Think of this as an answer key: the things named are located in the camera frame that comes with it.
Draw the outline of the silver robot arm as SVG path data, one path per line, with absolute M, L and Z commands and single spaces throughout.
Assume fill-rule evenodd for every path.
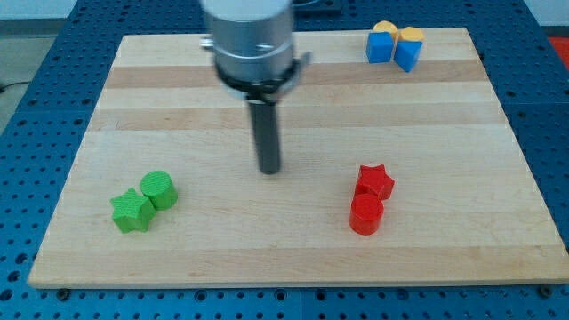
M 258 165 L 281 168 L 276 105 L 298 82 L 290 0 L 201 0 L 210 35 L 201 46 L 212 53 L 217 77 L 250 112 Z

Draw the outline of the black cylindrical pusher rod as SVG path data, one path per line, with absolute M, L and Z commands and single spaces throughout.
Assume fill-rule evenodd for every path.
M 248 108 L 259 170 L 264 174 L 275 174 L 281 169 L 276 106 L 250 102 Z

